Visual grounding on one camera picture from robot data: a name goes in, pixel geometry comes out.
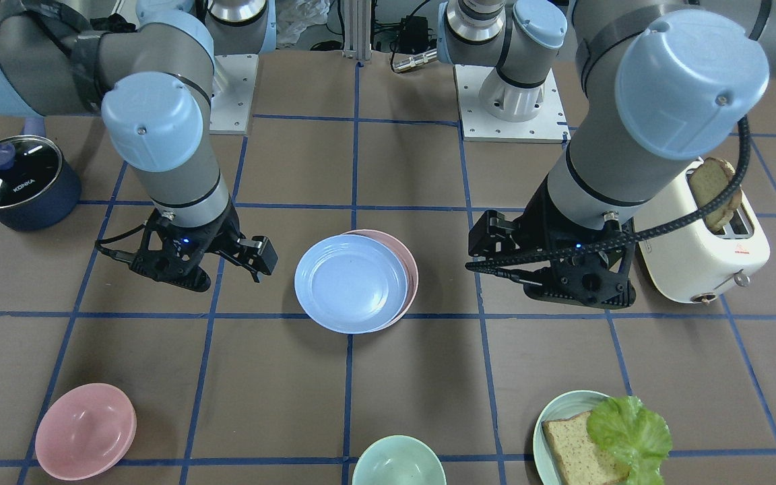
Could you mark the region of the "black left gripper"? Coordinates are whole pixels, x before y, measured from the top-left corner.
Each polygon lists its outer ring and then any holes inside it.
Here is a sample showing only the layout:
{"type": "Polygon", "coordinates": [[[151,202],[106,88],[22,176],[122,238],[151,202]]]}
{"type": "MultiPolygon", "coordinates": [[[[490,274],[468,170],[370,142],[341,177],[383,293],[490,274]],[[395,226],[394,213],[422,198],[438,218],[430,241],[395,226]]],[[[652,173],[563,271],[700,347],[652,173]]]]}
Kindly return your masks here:
{"type": "Polygon", "coordinates": [[[526,296],[571,306],[628,308],[637,299],[629,279],[635,245],[591,246],[632,234],[633,219],[600,217],[588,229],[563,215],[542,183],[519,218],[488,209],[472,227],[466,269],[521,284],[526,296]]]}

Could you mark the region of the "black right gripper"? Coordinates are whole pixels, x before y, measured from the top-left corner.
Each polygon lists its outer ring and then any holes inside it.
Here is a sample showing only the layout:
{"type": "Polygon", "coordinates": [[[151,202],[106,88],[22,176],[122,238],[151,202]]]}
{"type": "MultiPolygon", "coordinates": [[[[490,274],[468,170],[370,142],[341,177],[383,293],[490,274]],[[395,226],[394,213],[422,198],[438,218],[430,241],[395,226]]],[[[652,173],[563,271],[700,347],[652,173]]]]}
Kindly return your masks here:
{"type": "Polygon", "coordinates": [[[261,282],[261,276],[271,276],[278,263],[277,252],[267,236],[246,238],[240,233],[239,218],[231,202],[218,218],[194,228],[179,227],[172,217],[153,209],[138,227],[95,240],[95,249],[125,263],[133,273],[194,292],[205,292],[212,285],[209,274],[200,267],[207,253],[245,268],[254,282],[261,282]],[[141,235],[135,252],[108,247],[133,234],[141,235]]]}

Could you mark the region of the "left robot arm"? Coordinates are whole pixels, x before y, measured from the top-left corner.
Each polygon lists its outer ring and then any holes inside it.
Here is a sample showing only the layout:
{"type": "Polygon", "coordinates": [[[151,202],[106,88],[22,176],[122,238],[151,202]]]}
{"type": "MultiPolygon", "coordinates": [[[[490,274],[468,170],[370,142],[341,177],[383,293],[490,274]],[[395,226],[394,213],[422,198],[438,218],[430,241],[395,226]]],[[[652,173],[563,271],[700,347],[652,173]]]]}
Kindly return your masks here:
{"type": "Polygon", "coordinates": [[[776,1],[449,1],[440,61],[494,68],[490,83],[536,99],[569,32],[588,113],[513,221],[486,211],[466,269],[517,282],[533,300],[634,304],[635,245],[686,227],[722,196],[635,232],[635,213],[733,129],[732,195],[749,163],[746,114],[776,79],[776,1]]]}

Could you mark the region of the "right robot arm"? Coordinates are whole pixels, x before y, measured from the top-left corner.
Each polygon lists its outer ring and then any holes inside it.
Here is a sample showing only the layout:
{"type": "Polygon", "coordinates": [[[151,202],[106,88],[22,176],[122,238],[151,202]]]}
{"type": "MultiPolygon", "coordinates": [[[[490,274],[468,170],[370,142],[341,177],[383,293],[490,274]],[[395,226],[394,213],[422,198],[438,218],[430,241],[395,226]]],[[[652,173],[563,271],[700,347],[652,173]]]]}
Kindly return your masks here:
{"type": "Polygon", "coordinates": [[[98,113],[153,201],[135,252],[96,250],[133,273],[195,292],[212,283],[207,253],[258,282],[278,257],[244,236],[209,135],[216,72],[212,34],[186,10],[148,13],[130,32],[93,27],[56,1],[0,6],[0,115],[98,113]]]}

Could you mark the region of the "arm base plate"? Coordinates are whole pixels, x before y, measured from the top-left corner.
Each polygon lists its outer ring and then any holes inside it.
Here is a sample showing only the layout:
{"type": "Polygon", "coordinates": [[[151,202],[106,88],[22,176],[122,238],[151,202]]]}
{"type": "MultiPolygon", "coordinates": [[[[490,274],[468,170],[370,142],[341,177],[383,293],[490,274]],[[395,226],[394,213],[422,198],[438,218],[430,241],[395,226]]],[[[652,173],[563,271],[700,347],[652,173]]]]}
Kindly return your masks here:
{"type": "Polygon", "coordinates": [[[259,56],[255,53],[215,57],[210,133],[246,135],[249,132],[258,67],[259,56]]]}
{"type": "Polygon", "coordinates": [[[509,85],[493,67],[456,65],[466,141],[563,143],[571,138],[554,73],[542,85],[509,85]]]}

